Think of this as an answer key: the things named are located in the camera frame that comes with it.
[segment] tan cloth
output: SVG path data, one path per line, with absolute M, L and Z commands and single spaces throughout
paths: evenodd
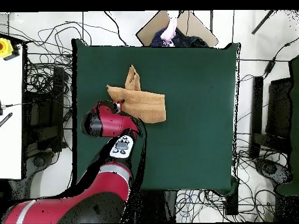
M 139 74 L 132 65 L 124 89 L 107 85 L 107 91 L 113 100 L 124 100 L 125 113 L 140 118 L 145 123 L 153 124 L 166 120 L 164 94 L 141 91 Z

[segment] yellow button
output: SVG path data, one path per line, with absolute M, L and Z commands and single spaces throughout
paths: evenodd
M 0 38 L 0 58 L 6 58 L 12 55 L 12 51 L 11 42 L 5 38 Z

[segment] tangled wires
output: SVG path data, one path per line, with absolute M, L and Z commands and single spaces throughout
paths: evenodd
M 261 148 L 260 158 L 273 159 L 276 162 L 281 162 L 280 158 L 284 158 L 282 163 L 286 161 L 286 156 L 283 153 L 277 152 L 268 148 Z M 212 190 L 182 190 L 178 193 L 176 199 L 176 221 L 177 222 L 202 222 L 201 216 L 205 214 L 214 215 L 213 221 L 217 222 L 267 222 L 272 221 L 274 215 L 273 191 L 262 189 L 253 192 L 250 187 L 251 176 L 260 176 L 255 170 L 255 165 L 252 158 L 248 155 L 248 150 L 239 150 L 238 159 L 234 168 L 234 175 L 238 179 L 239 187 L 239 214 L 236 216 L 225 215 L 225 197 L 217 194 Z M 267 193 L 271 196 L 263 204 L 266 197 L 263 195 L 263 200 L 260 194 Z

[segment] green tablecloth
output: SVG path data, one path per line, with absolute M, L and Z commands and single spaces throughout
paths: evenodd
M 232 165 L 237 44 L 227 49 L 87 47 L 77 49 L 78 179 L 107 138 L 79 130 L 84 114 L 110 97 L 106 85 L 124 87 L 130 65 L 142 91 L 165 95 L 166 121 L 147 124 L 143 189 L 229 192 Z M 133 155 L 133 170 L 141 142 Z

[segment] black cable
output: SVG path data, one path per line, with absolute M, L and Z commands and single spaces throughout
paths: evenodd
M 278 52 L 276 53 L 276 55 L 272 58 L 271 61 L 268 62 L 267 66 L 266 66 L 266 68 L 265 68 L 265 74 L 266 74 L 266 76 L 265 76 L 264 79 L 266 79 L 267 76 L 268 76 L 268 74 L 271 73 L 271 71 L 272 71 L 272 69 L 273 69 L 273 67 L 274 67 L 274 65 L 275 65 L 275 60 L 276 60 L 276 57 L 277 57 L 278 53 L 279 53 L 284 47 L 290 46 L 292 43 L 296 42 L 297 40 L 299 40 L 299 37 L 296 38 L 295 40 L 291 41 L 291 42 L 286 43 L 284 46 L 282 46 L 281 49 L 278 50 Z
M 250 113 L 246 114 L 245 116 L 239 118 L 238 121 L 237 121 L 237 123 L 238 123 L 241 119 L 243 119 L 243 118 L 245 118 L 246 116 L 250 115 L 251 113 L 252 113 L 252 112 L 250 112 Z
M 119 39 L 124 43 L 125 46 L 128 46 L 127 43 L 124 42 L 123 39 L 120 37 L 120 34 L 119 34 L 119 25 L 117 25 L 116 21 L 110 15 L 108 15 L 106 11 L 104 11 L 104 13 L 105 13 L 106 16 L 108 16 L 115 23 L 115 25 L 117 27 L 117 34 L 119 35 Z
M 67 21 L 67 20 L 66 20 L 65 22 L 67 22 L 67 23 L 79 23 L 79 24 L 82 24 L 82 22 L 70 22 L 70 21 Z M 108 29 L 105 29 L 105 28 L 100 27 L 100 26 L 91 26 L 91 25 L 88 25 L 88 24 L 86 24 L 86 23 L 84 23 L 84 26 L 100 28 L 100 29 L 103 29 L 103 30 L 105 30 L 105 31 L 108 31 L 108 32 L 111 32 L 111 33 L 115 33 L 115 34 L 118 35 L 117 32 L 115 32 L 115 31 L 111 31 L 111 30 L 108 30 Z
M 235 27 L 235 10 L 232 14 L 232 37 L 231 37 L 231 42 L 234 42 L 234 27 Z
M 188 34 L 188 29 L 189 29 L 189 17 L 190 17 L 190 11 L 188 11 L 188 20 L 187 20 L 187 31 L 186 31 L 186 37 Z

